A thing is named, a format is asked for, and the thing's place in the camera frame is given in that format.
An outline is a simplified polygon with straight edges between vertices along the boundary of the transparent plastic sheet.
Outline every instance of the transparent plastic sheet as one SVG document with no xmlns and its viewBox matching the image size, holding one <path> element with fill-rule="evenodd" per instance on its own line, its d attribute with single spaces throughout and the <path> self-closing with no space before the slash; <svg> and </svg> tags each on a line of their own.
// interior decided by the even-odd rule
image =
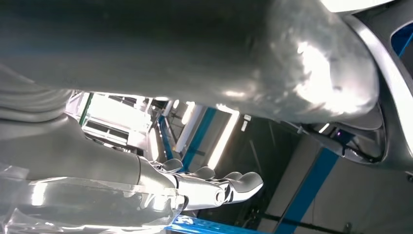
<svg viewBox="0 0 413 234">
<path fill-rule="evenodd" d="M 157 233 L 185 202 L 176 189 L 71 177 L 28 181 L 25 169 L 0 169 L 4 234 Z"/>
</svg>

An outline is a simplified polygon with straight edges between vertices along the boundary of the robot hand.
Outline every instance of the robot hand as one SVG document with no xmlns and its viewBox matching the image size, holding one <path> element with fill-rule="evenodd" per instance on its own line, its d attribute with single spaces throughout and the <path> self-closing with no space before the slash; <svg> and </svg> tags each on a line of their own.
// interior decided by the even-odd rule
<svg viewBox="0 0 413 234">
<path fill-rule="evenodd" d="M 157 170 L 171 173 L 177 172 L 184 167 L 182 162 L 176 158 L 170 159 L 164 163 L 152 161 L 150 164 Z"/>
<path fill-rule="evenodd" d="M 178 163 L 175 163 L 176 160 L 172 159 L 164 164 L 156 163 L 155 166 L 170 164 L 178 166 Z M 245 175 L 232 172 L 222 179 L 212 179 L 215 172 L 208 167 L 200 168 L 194 173 L 173 173 L 179 169 L 180 167 L 169 168 L 167 171 L 163 167 L 157 171 L 174 184 L 180 195 L 185 196 L 187 202 L 184 209 L 187 211 L 242 202 L 251 198 L 263 186 L 263 180 L 255 172 Z"/>
</svg>

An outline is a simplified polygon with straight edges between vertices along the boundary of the ceiling light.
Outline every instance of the ceiling light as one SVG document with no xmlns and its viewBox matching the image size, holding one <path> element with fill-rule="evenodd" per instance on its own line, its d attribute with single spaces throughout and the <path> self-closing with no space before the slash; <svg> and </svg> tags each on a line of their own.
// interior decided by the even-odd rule
<svg viewBox="0 0 413 234">
<path fill-rule="evenodd" d="M 320 129 L 319 133 L 323 133 L 323 132 L 328 128 L 328 126 L 330 126 L 330 124 L 329 124 L 329 123 L 326 123 L 326 124 L 324 125 L 324 127 L 322 127 L 322 128 Z"/>
<path fill-rule="evenodd" d="M 175 101 L 173 102 L 172 107 L 173 107 L 174 109 L 176 109 L 176 108 L 178 107 L 178 105 L 179 105 L 179 100 L 175 100 Z"/>
<path fill-rule="evenodd" d="M 167 98 L 167 97 L 155 97 L 155 100 L 157 100 L 157 101 L 168 101 L 169 98 Z"/>
<path fill-rule="evenodd" d="M 225 95 L 228 97 L 233 97 L 233 98 L 242 98 L 245 96 L 244 92 L 234 92 L 234 91 L 226 91 Z"/>
<path fill-rule="evenodd" d="M 247 124 L 248 124 L 248 121 L 244 120 L 243 126 L 241 127 L 241 132 L 245 132 Z"/>
<path fill-rule="evenodd" d="M 224 148 L 226 146 L 226 143 L 229 140 L 229 137 L 231 136 L 232 130 L 235 127 L 235 124 L 238 121 L 238 117 L 240 116 L 239 111 L 232 110 L 224 105 L 217 105 L 218 110 L 231 113 L 231 117 L 228 120 L 228 123 L 226 124 L 226 127 L 224 128 L 224 131 L 222 132 L 222 135 L 215 146 L 214 151 L 212 152 L 211 158 L 209 159 L 208 162 L 208 167 L 211 169 L 215 169 L 215 167 L 218 164 L 219 159 L 221 158 L 222 152 L 224 151 Z"/>
<path fill-rule="evenodd" d="M 150 152 L 152 154 L 152 160 L 155 161 L 158 156 L 158 142 L 156 141 L 156 135 L 155 135 L 155 130 L 152 128 L 150 133 L 149 133 L 149 139 L 150 139 Z"/>
<path fill-rule="evenodd" d="M 32 206 L 41 206 L 44 202 L 44 193 L 46 192 L 46 183 L 36 183 L 32 193 Z"/>
<path fill-rule="evenodd" d="M 103 143 L 103 145 L 106 146 L 106 147 L 109 147 L 109 148 L 112 148 L 112 147 L 113 147 L 113 145 L 108 144 L 108 143 Z"/>
<path fill-rule="evenodd" d="M 185 111 L 184 116 L 182 116 L 182 120 L 181 120 L 183 125 L 188 123 L 189 118 L 191 117 L 192 111 L 195 107 L 195 102 L 187 101 L 187 105 L 188 105 L 187 110 Z"/>
</svg>

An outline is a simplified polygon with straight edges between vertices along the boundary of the white wall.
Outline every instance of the white wall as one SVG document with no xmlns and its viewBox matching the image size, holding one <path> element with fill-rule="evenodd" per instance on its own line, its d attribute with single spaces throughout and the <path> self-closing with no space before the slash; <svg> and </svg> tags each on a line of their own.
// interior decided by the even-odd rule
<svg viewBox="0 0 413 234">
<path fill-rule="evenodd" d="M 169 113 L 175 113 L 177 116 L 181 117 L 184 116 L 185 110 L 187 109 L 187 105 L 185 103 L 179 102 L 179 105 L 176 109 L 172 109 Z M 167 117 L 169 125 L 172 129 L 172 131 L 175 133 L 176 137 L 179 138 L 179 135 L 181 134 L 184 125 L 182 124 L 181 119 L 179 118 L 172 118 L 172 117 Z"/>
<path fill-rule="evenodd" d="M 299 143 L 267 212 L 281 216 L 312 163 L 318 144 Z M 357 234 L 413 233 L 413 183 L 404 172 L 379 170 L 339 158 L 302 222 L 342 231 L 350 222 Z M 276 222 L 263 220 L 259 231 L 272 233 Z M 319 234 L 297 228 L 295 234 Z"/>
</svg>

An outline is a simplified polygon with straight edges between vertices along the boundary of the light panel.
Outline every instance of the light panel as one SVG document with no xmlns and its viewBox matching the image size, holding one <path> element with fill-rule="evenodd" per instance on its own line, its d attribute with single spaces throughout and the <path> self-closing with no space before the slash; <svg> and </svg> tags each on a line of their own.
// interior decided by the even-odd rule
<svg viewBox="0 0 413 234">
<path fill-rule="evenodd" d="M 217 105 L 217 108 L 220 111 L 230 113 L 231 117 L 229 118 L 228 123 L 226 124 L 224 131 L 222 132 L 222 135 L 217 145 L 215 146 L 214 151 L 212 152 L 211 158 L 209 158 L 208 167 L 211 169 L 215 169 L 215 167 L 217 166 L 222 152 L 224 151 L 229 137 L 231 136 L 232 130 L 234 129 L 235 124 L 237 123 L 240 116 L 239 111 L 232 110 L 224 105 Z"/>
<path fill-rule="evenodd" d="M 324 125 L 324 127 L 322 127 L 322 128 L 320 129 L 319 133 L 323 133 L 323 132 L 328 128 L 328 126 L 330 126 L 330 124 L 329 124 L 329 123 L 326 123 L 326 124 Z"/>
<path fill-rule="evenodd" d="M 155 130 L 152 128 L 149 132 L 150 151 L 152 153 L 152 160 L 156 161 L 159 156 L 158 142 L 156 140 Z"/>
<path fill-rule="evenodd" d="M 187 110 L 185 111 L 184 116 L 182 116 L 182 120 L 181 120 L 183 125 L 188 123 L 189 118 L 191 117 L 192 111 L 195 107 L 195 102 L 187 101 L 187 105 L 188 105 Z"/>
<path fill-rule="evenodd" d="M 178 105 L 179 105 L 179 100 L 175 100 L 175 101 L 173 102 L 172 107 L 173 107 L 174 109 L 176 109 L 176 108 L 178 107 Z"/>
</svg>

